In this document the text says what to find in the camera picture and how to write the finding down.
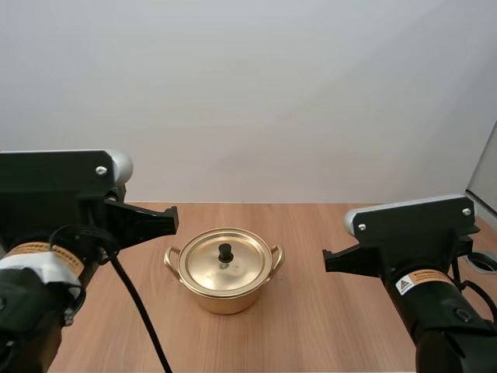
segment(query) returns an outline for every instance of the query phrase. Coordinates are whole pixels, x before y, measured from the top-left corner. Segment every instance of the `black cable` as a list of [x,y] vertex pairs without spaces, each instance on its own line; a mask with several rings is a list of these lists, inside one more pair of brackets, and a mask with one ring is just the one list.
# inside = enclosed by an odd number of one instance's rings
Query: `black cable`
[[124,286],[126,286],[126,289],[129,291],[134,304],[138,308],[140,316],[143,319],[145,328],[147,328],[150,339],[152,340],[152,343],[154,345],[155,352],[157,353],[158,359],[160,360],[165,373],[172,373],[171,367],[169,366],[169,363],[165,358],[164,351],[162,350],[161,343],[158,340],[157,333],[155,332],[150,317],[148,317],[147,310],[145,309],[145,306],[141,301],[140,295],[138,295],[137,289],[134,287],[131,279],[127,276],[126,271],[124,270],[123,266],[121,266],[121,263],[119,262],[117,257],[111,257],[110,262],[112,264],[112,267],[114,267],[114,270],[116,270],[117,274],[119,275],[120,279],[123,281]]
[[463,287],[463,289],[465,287],[469,287],[469,288],[473,289],[476,292],[476,294],[480,295],[483,298],[483,300],[487,303],[488,307],[490,308],[490,312],[492,313],[494,323],[496,323],[497,322],[497,306],[495,306],[495,303],[492,300],[492,298],[490,298],[490,295],[488,295],[485,292],[485,290],[480,288],[473,281],[466,280],[465,282],[463,282],[461,284],[461,286]]
[[454,276],[455,281],[461,282],[461,273],[459,272],[459,262],[457,261],[457,257],[452,261],[452,275]]
[[104,260],[101,260],[99,263],[104,264],[107,261],[110,261],[112,266],[114,267],[114,270],[116,270],[117,275],[120,277],[122,282],[124,283],[124,286],[128,290],[128,292],[131,295],[131,298],[133,299],[134,304],[137,306],[138,312],[140,313],[141,319],[143,320],[143,323],[145,324],[145,328],[148,331],[148,335],[150,336],[150,339],[152,341],[152,344],[154,345],[155,352],[157,353],[158,359],[161,362],[162,367],[164,368],[165,373],[172,373],[171,367],[169,366],[168,360],[165,358],[164,351],[162,350],[161,342],[159,341],[157,337],[157,333],[155,332],[154,326],[152,325],[152,321],[150,320],[150,317],[147,314],[147,310],[145,309],[145,306],[143,302],[141,301],[140,295],[137,292],[137,289],[134,287],[133,282],[131,282],[131,279],[128,277],[126,271],[124,270],[123,266],[121,266],[120,261],[117,259],[117,254],[120,251],[120,245],[119,243],[114,239],[114,237],[105,229],[101,229],[98,227],[94,227],[91,225],[64,225],[60,227],[59,229],[56,229],[51,235],[50,238],[48,239],[48,245],[49,245],[49,250],[52,250],[55,236],[57,234],[60,234],[61,231],[67,229],[67,228],[73,228],[75,232],[79,235],[87,235],[91,236],[94,238],[97,238],[102,242],[103,249],[106,252],[107,258]]

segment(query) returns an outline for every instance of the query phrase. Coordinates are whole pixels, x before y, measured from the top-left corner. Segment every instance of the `aluminum pot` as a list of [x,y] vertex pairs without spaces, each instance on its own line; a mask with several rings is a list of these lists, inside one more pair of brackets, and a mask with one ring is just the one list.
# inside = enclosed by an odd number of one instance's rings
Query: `aluminum pot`
[[[176,267],[171,254],[178,256]],[[276,262],[273,255],[278,254]],[[164,264],[207,311],[229,315],[248,308],[281,268],[285,252],[270,249],[257,235],[219,228],[198,235],[183,250],[166,250]]]

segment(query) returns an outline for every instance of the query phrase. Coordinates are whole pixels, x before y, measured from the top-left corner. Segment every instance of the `black knob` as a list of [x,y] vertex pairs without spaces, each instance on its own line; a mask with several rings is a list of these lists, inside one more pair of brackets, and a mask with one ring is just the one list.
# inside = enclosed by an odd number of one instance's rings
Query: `black knob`
[[221,243],[219,245],[219,256],[217,258],[222,263],[230,263],[233,260],[231,245],[229,243]]

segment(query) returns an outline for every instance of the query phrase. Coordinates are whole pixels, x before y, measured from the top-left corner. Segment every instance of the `wooden table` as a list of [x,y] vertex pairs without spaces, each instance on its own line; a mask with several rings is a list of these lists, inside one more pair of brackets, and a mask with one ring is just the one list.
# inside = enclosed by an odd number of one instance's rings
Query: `wooden table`
[[[163,210],[170,204],[140,204]],[[351,204],[179,204],[176,236],[120,253],[173,371],[414,371],[415,348],[380,280],[327,274],[321,250],[356,243],[342,226]],[[475,248],[497,251],[482,221]],[[282,245],[287,260],[248,310],[213,315],[165,269],[164,251],[217,227],[238,227]],[[461,276],[497,300],[497,277],[464,260]],[[89,285],[75,324],[64,328],[51,371],[161,371],[140,316],[110,264]],[[465,291],[491,318],[486,304]]]

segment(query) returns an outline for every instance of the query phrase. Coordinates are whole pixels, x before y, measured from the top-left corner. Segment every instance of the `orange label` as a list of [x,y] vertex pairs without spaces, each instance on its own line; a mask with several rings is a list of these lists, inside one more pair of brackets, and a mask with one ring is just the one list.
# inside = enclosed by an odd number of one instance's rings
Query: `orange label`
[[398,292],[401,293],[401,295],[404,295],[416,285],[430,281],[440,281],[453,284],[446,274],[438,270],[415,270],[410,274],[406,274],[403,278],[397,281],[395,286],[397,287]]
[[[14,249],[10,250],[5,256],[17,255],[17,254],[34,254],[34,253],[46,253],[49,251],[49,246],[45,242],[28,242],[22,245],[16,246]],[[64,249],[63,247],[53,245],[52,251],[55,253],[58,259],[62,260],[72,273],[76,277],[79,277],[81,272],[85,269],[83,262],[78,259],[78,257],[71,253],[70,251]]]

